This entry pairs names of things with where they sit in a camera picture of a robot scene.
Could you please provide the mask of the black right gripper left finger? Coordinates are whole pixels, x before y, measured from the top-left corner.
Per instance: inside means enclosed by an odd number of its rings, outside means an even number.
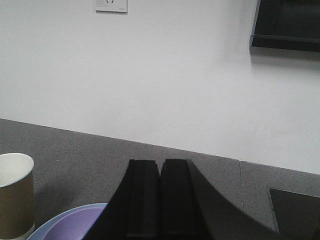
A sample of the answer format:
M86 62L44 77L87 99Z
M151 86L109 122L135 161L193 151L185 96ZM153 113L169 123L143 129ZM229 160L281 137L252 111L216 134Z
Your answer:
M158 240L160 175L153 160L128 163L111 200L85 234L86 240Z

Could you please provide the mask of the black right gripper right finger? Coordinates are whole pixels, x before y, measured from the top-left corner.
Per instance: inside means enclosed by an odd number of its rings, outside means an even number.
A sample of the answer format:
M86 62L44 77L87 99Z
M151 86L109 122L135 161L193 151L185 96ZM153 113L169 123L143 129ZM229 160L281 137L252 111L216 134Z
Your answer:
M164 240L280 240L229 202L191 160L166 159L161 170Z

